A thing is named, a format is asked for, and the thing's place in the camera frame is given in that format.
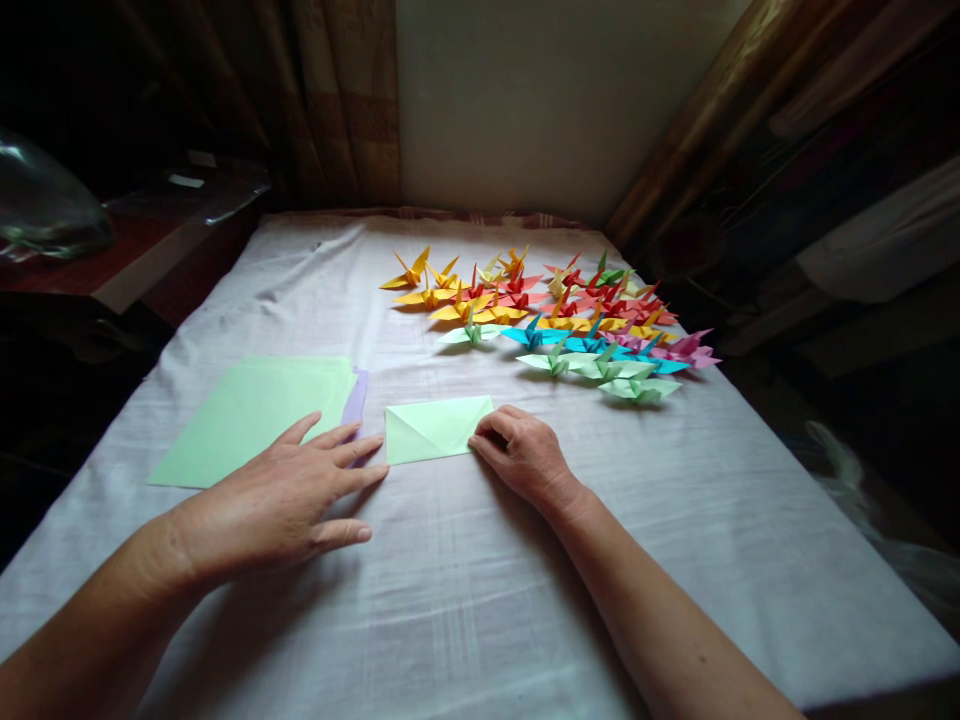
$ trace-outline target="green paper sheet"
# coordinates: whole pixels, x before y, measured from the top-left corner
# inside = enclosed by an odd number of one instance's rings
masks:
[[[491,412],[489,395],[388,407],[387,462],[399,465],[468,453],[467,439],[480,418]]]
[[[307,440],[339,425],[357,381],[350,361],[307,360],[247,358],[227,370],[148,483],[208,488],[311,412],[323,417]]]

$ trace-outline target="white tablecloth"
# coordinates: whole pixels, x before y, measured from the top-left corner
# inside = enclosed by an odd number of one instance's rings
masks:
[[[527,379],[501,339],[442,350],[377,289],[427,243],[459,270],[531,243],[528,275],[588,267],[599,233],[275,216],[183,325],[0,577],[0,657],[149,518],[190,494],[146,479],[220,374],[251,354],[348,355],[387,405],[490,394],[549,422],[574,472],[794,702],[811,708],[960,668],[960,649],[721,372],[661,409]],[[370,544],[223,588],[174,638],[143,717],[629,716],[637,707],[548,528],[472,455],[400,465],[342,501]]]

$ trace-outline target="forearm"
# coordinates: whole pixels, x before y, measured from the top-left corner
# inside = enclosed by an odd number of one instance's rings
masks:
[[[544,515],[654,717],[799,717],[593,492]]]
[[[0,666],[11,718],[122,718],[203,597],[159,518],[135,533]]]

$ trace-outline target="brown curtain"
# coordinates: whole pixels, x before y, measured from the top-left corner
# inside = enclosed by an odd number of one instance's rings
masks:
[[[838,35],[880,7],[875,0],[754,0],[607,222],[607,236],[638,258]]]
[[[184,117],[297,205],[399,205],[394,0],[108,2]]]

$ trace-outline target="purple paper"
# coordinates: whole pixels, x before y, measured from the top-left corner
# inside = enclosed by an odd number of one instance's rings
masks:
[[[347,404],[343,408],[343,417],[340,420],[341,425],[363,420],[363,403],[367,399],[367,385],[370,383],[370,373],[358,368],[353,369],[357,376],[357,384],[353,386],[350,397],[347,398]]]

